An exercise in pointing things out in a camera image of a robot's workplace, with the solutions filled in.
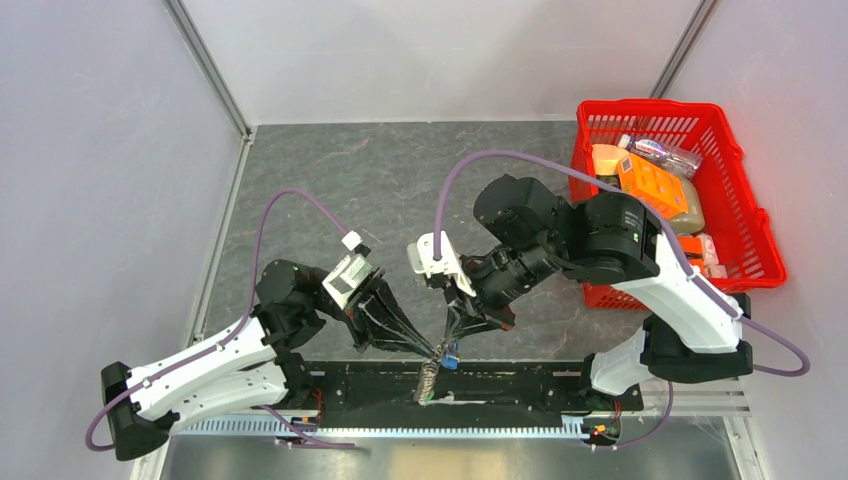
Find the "blue capped key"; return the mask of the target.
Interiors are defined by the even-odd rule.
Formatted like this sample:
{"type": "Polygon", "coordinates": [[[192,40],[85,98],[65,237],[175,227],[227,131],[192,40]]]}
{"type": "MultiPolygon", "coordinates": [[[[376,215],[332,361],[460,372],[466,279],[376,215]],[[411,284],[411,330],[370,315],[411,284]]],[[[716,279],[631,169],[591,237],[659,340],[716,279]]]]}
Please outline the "blue capped key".
{"type": "Polygon", "coordinates": [[[459,343],[452,342],[445,346],[440,360],[442,368],[456,370],[460,363],[459,343]]]}

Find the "leopard print wrist strap keyring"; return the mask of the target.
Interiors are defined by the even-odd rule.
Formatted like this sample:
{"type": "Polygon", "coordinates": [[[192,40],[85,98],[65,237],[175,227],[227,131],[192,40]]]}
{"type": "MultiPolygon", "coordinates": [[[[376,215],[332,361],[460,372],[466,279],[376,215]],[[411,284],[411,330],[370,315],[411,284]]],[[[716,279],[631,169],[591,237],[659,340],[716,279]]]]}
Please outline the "leopard print wrist strap keyring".
{"type": "Polygon", "coordinates": [[[426,405],[424,398],[433,392],[436,383],[437,375],[440,369],[440,360],[443,354],[444,346],[439,345],[430,358],[422,363],[418,383],[414,391],[413,400],[419,405],[426,405]]]}

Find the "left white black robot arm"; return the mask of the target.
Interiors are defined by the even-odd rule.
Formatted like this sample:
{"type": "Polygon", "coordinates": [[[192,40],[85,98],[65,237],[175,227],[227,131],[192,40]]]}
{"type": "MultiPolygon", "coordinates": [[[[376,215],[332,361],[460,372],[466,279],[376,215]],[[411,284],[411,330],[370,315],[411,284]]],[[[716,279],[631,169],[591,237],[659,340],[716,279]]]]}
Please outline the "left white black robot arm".
{"type": "Polygon", "coordinates": [[[274,260],[262,271],[247,317],[168,358],[144,366],[113,362],[100,372],[111,442],[119,461],[134,460],[209,418],[280,405],[301,408],[314,393],[297,348],[332,318],[343,323],[354,348],[435,349],[412,325],[384,273],[364,257],[333,271],[274,260]]]}

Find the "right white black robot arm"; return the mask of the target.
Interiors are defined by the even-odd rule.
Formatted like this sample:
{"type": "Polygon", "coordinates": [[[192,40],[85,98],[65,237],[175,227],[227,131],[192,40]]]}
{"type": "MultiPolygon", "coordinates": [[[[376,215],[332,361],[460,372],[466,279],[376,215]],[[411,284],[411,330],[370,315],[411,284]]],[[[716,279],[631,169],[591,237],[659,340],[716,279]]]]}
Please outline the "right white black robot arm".
{"type": "Polygon", "coordinates": [[[630,338],[584,359],[577,395],[588,408],[653,378],[697,384],[752,373],[744,308],[676,256],[672,235],[638,199],[613,192],[573,205],[535,178],[505,175],[473,213],[497,241],[487,254],[458,254],[445,232],[418,243],[428,282],[444,289],[457,320],[452,339],[512,328],[513,302],[558,274],[608,285],[649,311],[630,338]]]}

